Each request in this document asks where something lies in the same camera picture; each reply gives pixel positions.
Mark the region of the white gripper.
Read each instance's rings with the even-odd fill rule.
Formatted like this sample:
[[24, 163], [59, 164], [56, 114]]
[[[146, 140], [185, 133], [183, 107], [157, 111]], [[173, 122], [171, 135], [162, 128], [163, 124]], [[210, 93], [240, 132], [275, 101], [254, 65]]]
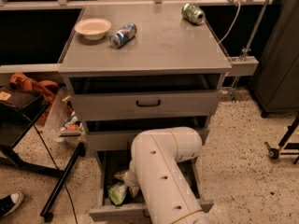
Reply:
[[135, 174], [135, 167], [132, 161], [129, 163], [129, 169], [117, 172], [113, 175], [114, 178], [124, 181], [124, 183], [130, 187], [130, 193], [133, 198], [135, 198], [140, 190], [140, 187], [138, 186], [138, 180]]

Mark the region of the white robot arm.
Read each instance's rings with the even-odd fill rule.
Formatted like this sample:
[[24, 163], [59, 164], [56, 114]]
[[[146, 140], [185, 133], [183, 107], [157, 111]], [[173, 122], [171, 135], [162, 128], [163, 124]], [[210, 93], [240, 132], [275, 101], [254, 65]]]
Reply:
[[178, 165], [199, 156], [202, 139], [188, 127], [148, 130], [131, 145], [124, 183], [139, 187], [152, 224], [209, 224]]

